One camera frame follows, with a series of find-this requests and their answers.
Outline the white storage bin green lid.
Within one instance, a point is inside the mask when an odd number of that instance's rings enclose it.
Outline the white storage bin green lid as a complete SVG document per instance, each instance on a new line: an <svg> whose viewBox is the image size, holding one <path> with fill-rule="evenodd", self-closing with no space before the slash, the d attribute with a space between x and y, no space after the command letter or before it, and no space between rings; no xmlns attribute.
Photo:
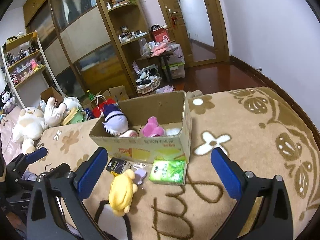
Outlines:
<svg viewBox="0 0 320 240"><path fill-rule="evenodd" d="M169 55L166 56L166 59L170 69L171 78L185 78L185 60L181 45L176 43L169 43L167 46L167 52L169 52Z"/></svg>

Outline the green tissue pack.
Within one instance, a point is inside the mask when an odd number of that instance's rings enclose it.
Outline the green tissue pack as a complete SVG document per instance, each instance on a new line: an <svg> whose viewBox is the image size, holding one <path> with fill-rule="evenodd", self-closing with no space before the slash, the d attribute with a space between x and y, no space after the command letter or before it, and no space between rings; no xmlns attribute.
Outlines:
<svg viewBox="0 0 320 240"><path fill-rule="evenodd" d="M185 185L187 163L185 160L155 160L149 181L164 185Z"/></svg>

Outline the red paper shopping bag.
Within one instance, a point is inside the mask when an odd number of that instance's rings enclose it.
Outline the red paper shopping bag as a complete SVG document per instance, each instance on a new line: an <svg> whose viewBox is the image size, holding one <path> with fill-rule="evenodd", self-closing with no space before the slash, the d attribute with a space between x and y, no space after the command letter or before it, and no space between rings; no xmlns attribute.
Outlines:
<svg viewBox="0 0 320 240"><path fill-rule="evenodd" d="M101 116L105 109L105 106L116 103L116 101L113 98L105 98L103 95L96 95L93 101L95 103L95 107L93 108L92 113L95 118L99 118Z"/></svg>

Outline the yellow plush toy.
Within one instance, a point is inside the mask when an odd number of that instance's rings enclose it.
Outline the yellow plush toy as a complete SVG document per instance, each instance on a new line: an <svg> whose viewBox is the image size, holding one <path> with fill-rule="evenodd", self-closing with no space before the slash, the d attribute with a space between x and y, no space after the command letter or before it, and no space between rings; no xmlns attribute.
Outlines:
<svg viewBox="0 0 320 240"><path fill-rule="evenodd" d="M134 179L134 171L128 169L116 176L111 183L108 201L112 212L118 217L130 211L133 195L138 191L137 184L133 182Z"/></svg>

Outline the wicker basket with items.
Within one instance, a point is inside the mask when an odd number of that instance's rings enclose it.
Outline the wicker basket with items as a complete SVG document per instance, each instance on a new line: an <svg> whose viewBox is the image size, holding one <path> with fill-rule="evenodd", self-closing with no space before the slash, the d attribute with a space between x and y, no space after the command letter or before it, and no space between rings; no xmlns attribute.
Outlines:
<svg viewBox="0 0 320 240"><path fill-rule="evenodd" d="M140 78L136 80L137 92L143 95L150 93L160 86L161 80L162 78L159 75L143 73Z"/></svg>

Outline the green glass bottle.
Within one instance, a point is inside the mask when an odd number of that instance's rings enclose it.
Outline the green glass bottle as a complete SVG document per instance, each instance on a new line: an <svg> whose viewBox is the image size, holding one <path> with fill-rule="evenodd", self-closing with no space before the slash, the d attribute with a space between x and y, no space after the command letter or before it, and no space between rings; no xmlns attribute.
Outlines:
<svg viewBox="0 0 320 240"><path fill-rule="evenodd" d="M94 95L90 92L89 89L87 90L87 95L88 95L89 100L92 101L94 99Z"/></svg>

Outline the white bunny plush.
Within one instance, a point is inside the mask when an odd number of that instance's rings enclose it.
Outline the white bunny plush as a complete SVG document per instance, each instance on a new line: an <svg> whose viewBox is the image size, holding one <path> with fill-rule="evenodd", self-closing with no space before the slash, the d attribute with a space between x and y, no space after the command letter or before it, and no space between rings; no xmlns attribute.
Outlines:
<svg viewBox="0 0 320 240"><path fill-rule="evenodd" d="M55 106L55 98L50 97L47 101L44 110L44 120L49 127L60 126L63 116L66 112L67 106L65 103L60 103L58 107Z"/></svg>

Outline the green yellow plush bag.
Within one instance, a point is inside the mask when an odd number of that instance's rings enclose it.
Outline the green yellow plush bag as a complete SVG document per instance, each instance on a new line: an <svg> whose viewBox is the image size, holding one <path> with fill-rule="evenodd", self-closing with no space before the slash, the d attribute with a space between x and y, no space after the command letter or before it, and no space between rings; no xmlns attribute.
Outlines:
<svg viewBox="0 0 320 240"><path fill-rule="evenodd" d="M79 122L83 122L84 115L82 112L78 109L78 107L73 107L69 114L63 119L61 125L66 126L68 124L76 124Z"/></svg>

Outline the black face product box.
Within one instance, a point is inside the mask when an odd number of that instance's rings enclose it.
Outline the black face product box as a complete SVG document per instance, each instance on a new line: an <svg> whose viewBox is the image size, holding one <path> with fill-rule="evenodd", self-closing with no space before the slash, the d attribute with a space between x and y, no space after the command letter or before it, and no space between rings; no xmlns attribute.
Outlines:
<svg viewBox="0 0 320 240"><path fill-rule="evenodd" d="M128 161L118 158L111 158L106 166L106 170L110 172L114 177L123 174L126 170L131 168L131 164Z"/></svg>

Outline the purple haired plush doll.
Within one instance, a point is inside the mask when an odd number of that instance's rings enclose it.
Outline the purple haired plush doll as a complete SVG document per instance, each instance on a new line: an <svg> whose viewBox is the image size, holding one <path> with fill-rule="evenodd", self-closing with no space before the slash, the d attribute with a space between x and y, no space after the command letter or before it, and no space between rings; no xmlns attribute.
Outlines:
<svg viewBox="0 0 320 240"><path fill-rule="evenodd" d="M121 135L129 130L127 117L114 104L104 106L103 118L103 128L111 135Z"/></svg>

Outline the wooden wardrobe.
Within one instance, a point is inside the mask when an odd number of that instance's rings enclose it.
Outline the wooden wardrobe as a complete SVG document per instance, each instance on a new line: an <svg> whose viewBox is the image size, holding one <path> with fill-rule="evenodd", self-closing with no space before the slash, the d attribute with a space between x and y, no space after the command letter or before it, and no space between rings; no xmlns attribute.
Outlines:
<svg viewBox="0 0 320 240"><path fill-rule="evenodd" d="M139 0L26 0L28 31L37 31L50 65L50 84L82 98L124 86L137 95L133 62L149 38Z"/></svg>

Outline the small black side table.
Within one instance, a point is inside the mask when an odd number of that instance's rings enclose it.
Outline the small black side table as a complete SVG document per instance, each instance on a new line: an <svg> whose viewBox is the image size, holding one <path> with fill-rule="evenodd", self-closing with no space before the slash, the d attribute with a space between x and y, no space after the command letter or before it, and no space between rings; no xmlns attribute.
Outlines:
<svg viewBox="0 0 320 240"><path fill-rule="evenodd" d="M157 59L159 62L159 68L161 71L162 77L168 81L172 81L172 76L168 64L168 60L170 57L174 54L174 52L177 50L177 48L166 50L165 52L161 53L160 55L152 57L151 55L143 56L137 59L137 61L143 61L143 60L151 60L151 59Z"/></svg>

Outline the beige slipper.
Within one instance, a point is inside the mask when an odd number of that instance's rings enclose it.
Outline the beige slipper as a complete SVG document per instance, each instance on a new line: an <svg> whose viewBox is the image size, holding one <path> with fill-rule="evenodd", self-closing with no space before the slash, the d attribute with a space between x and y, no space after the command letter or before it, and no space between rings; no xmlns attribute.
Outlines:
<svg viewBox="0 0 320 240"><path fill-rule="evenodd" d="M199 97L199 96L202 96L202 95L203 95L203 93L200 90L195 90L193 92L188 91L186 93L186 98L187 99L191 99L191 98Z"/></svg>

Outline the white duck plush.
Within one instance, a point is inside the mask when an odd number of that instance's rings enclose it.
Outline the white duck plush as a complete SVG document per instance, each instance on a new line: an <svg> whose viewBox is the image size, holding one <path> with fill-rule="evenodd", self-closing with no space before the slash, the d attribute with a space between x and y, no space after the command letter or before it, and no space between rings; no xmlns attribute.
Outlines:
<svg viewBox="0 0 320 240"><path fill-rule="evenodd" d="M21 143L22 153L32 153L36 150L35 142L48 128L43 111L36 107L24 108L20 111L17 124L12 128L13 142Z"/></svg>

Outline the red box white logo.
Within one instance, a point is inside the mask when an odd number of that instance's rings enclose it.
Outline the red box white logo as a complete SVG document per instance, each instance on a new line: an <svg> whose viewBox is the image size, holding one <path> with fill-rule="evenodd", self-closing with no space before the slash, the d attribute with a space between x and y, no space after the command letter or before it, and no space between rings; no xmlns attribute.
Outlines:
<svg viewBox="0 0 320 240"><path fill-rule="evenodd" d="M167 32L167 30L163 27L156 29L152 32L153 38L156 42L165 42L168 43L170 42L170 36Z"/></svg>

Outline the lilac soap in wrapper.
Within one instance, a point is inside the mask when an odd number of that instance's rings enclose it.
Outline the lilac soap in wrapper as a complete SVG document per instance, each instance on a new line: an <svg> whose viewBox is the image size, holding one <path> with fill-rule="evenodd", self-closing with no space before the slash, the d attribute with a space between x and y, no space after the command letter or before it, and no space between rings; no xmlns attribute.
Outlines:
<svg viewBox="0 0 320 240"><path fill-rule="evenodd" d="M143 168L138 168L135 170L135 178L134 178L134 183L137 185L142 185L143 180L146 177L147 172Z"/></svg>

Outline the white fluffy plush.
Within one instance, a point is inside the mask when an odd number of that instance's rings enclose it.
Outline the white fluffy plush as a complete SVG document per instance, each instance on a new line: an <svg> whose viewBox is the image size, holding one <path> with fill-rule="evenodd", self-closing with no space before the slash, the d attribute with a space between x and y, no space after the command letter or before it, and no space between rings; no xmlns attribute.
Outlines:
<svg viewBox="0 0 320 240"><path fill-rule="evenodd" d="M180 128L167 128L165 130L165 135L170 137L170 136L176 136L180 133L181 129Z"/></svg>

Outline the white wooden toy shelf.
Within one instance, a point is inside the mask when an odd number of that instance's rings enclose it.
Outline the white wooden toy shelf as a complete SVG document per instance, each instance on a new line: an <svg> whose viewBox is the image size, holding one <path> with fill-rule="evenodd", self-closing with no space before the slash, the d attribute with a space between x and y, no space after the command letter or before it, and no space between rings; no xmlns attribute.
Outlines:
<svg viewBox="0 0 320 240"><path fill-rule="evenodd" d="M20 94L22 87L44 71L49 73L59 93L64 95L44 53L37 31L10 37L8 42L1 45L1 57L4 70L3 79L9 82L16 103L20 107L26 106Z"/></svg>

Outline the pink swirl roll plush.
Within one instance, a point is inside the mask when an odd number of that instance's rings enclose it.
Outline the pink swirl roll plush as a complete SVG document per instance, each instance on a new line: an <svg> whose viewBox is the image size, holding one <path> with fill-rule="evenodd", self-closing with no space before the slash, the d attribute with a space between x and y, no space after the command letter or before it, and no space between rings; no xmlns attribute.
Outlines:
<svg viewBox="0 0 320 240"><path fill-rule="evenodd" d="M120 138L136 138L138 137L138 133L135 130L128 130L123 134L119 135Z"/></svg>

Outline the pink plush bear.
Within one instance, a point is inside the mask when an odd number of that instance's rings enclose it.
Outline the pink plush bear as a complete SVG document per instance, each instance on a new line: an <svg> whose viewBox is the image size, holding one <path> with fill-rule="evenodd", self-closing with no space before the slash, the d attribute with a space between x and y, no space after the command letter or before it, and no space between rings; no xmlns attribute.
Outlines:
<svg viewBox="0 0 320 240"><path fill-rule="evenodd" d="M141 129L140 134L144 137L162 137L165 130L161 127L155 116L148 118L146 125Z"/></svg>

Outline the cardboard box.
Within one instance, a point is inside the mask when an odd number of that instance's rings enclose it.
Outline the cardboard box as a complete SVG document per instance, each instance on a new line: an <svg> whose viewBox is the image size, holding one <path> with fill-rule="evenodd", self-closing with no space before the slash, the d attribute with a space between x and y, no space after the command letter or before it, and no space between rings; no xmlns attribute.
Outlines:
<svg viewBox="0 0 320 240"><path fill-rule="evenodd" d="M192 120L184 91L121 101L89 137L110 156L130 161L190 160Z"/></svg>

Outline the wooden door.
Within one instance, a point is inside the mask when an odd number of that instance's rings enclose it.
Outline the wooden door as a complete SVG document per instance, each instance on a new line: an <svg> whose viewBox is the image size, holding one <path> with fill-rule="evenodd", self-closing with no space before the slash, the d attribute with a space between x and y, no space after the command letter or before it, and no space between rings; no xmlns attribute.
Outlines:
<svg viewBox="0 0 320 240"><path fill-rule="evenodd" d="M170 38L181 45L185 66L193 65L193 53L178 0L158 0Z"/></svg>

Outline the kuromi plush doll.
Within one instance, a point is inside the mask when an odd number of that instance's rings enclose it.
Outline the kuromi plush doll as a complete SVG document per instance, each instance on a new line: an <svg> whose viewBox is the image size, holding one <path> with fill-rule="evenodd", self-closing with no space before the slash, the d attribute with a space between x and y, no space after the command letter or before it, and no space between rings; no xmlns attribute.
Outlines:
<svg viewBox="0 0 320 240"><path fill-rule="evenodd" d="M1 92L1 107L5 114L10 113L16 106L16 98L11 94L9 84L7 83L3 92Z"/></svg>

